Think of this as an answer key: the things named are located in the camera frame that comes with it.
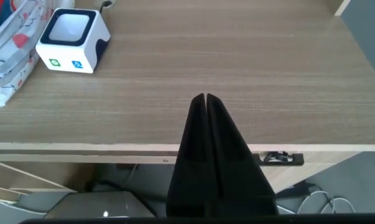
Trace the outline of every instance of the drawer handle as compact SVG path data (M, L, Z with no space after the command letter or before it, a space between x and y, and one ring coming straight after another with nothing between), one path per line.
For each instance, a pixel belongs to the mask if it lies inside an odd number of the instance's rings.
M260 166L302 166L304 165L304 155L291 154L287 152L269 152L264 160L259 154L253 154L254 160Z

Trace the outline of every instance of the black triangular object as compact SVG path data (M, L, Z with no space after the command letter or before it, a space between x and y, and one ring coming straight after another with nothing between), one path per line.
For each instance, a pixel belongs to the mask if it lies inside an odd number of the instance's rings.
M192 100L166 203L169 217L277 215L275 193L224 104Z

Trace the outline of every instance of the cable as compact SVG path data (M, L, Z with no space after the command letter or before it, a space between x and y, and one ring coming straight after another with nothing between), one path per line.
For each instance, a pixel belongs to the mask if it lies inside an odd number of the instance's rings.
M335 211L335 201L333 200L333 198L330 196L330 194L328 192L325 192L323 190L317 190L317 191L314 191L312 192L309 196L306 196L306 198L304 199L304 201L302 201L300 207L298 208L298 211L297 211L297 214L300 214L300 211L302 209L302 207L304 206L305 202L310 198L312 197L313 195L315 194L324 194L324 195L327 195L327 197L333 201L333 205L331 206L332 207L332 213L334 213Z
M133 174L135 173L135 170L136 170L137 167L138 167L138 164L135 164L135 166L133 166L133 168L130 172L130 175L128 176L128 178L124 181L124 183L121 186L125 187L128 184L128 182L132 179Z
M294 214L294 215L296 215L296 213L293 212L293 211L291 211L290 209L287 209L287 208L282 207L282 206L280 206L280 205L277 205L277 207L280 208L280 209L282 209L282 210L284 210L284 211L286 211L286 212L288 212L288 213L290 213L290 214Z
M113 4L111 1L104 1L102 2L102 5L100 6L99 12L102 13L104 7L111 6Z
M352 203L351 203L348 199L343 198L343 197L336 197L336 198L333 198L333 203L334 203L335 201L337 201L337 200L342 200L342 201L346 202L346 203L351 207L351 211L352 211L353 213L356 213L354 206L352 205ZM323 209L322 209L322 211L321 211L320 213L323 214L323 212L325 212L325 210L326 210L326 208L327 208L328 206L329 206L329 204L327 203L327 204L323 207Z
M319 190L321 190L321 191L324 191L319 185L317 185L317 184L313 184L313 183L308 183L308 184L310 184L312 187L317 187L317 188L319 188ZM328 203L329 203L329 205L332 207L333 205L331 204L331 200L329 200L329 198L324 194L324 196L325 196L325 199L328 201Z
M0 202L0 204L4 205L4 206L7 206L9 208L17 209L17 210L20 210L20 211L23 211L23 212L28 212L28 213L31 213L31 214L36 214L36 215L46 215L47 214L47 212L33 211L33 210L29 210L29 209L17 207L17 206L14 206L14 205L10 205L10 204L8 204L6 202Z
M305 197L305 199L302 201L302 203L301 203L301 205L300 205L300 207L298 208L298 211L297 211L296 213L293 212L292 210L290 210L290 209L288 209L288 208L285 208L285 207L283 207L283 206L280 206L280 205L277 205L277 207L278 207L279 209L281 209L281 210L284 210L284 211L290 213L290 214L298 215L298 214L300 214L301 209L303 208L305 202L307 202L308 199L309 199L311 196L315 195L315 194L323 194L323 195L326 197L326 199L328 200L328 202L326 203L326 205L322 208L322 210L321 210L321 212L320 212L321 214L323 214L323 213L325 212L325 210L326 210L329 206L331 207L331 212L332 212L332 213L336 213L335 202L336 202L337 200L342 200L342 201L346 202L346 203L349 205L349 207L351 208L352 212L353 212L353 213L356 213L356 210L355 210L354 206L352 205L352 203L351 203L348 199L343 198L343 197L335 197L335 198L333 198L333 197L330 196L330 194L329 194L328 192L325 192L324 190L317 190L317 191L314 191L314 192L312 192L309 196Z

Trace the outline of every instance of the wooden desk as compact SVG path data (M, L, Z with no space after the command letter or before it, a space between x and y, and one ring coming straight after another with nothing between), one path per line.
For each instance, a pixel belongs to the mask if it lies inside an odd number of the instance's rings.
M375 71L325 0L118 0L103 16L95 74L40 63L0 110L0 161L172 163L202 92L253 152L304 152L264 168L275 191L375 151Z

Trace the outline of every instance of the green icon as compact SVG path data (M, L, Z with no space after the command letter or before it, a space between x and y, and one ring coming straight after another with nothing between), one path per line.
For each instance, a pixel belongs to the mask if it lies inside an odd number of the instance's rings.
M51 62L51 64L52 64L53 66L60 67L60 63L59 63L58 60L56 60L56 59L49 59L49 61Z

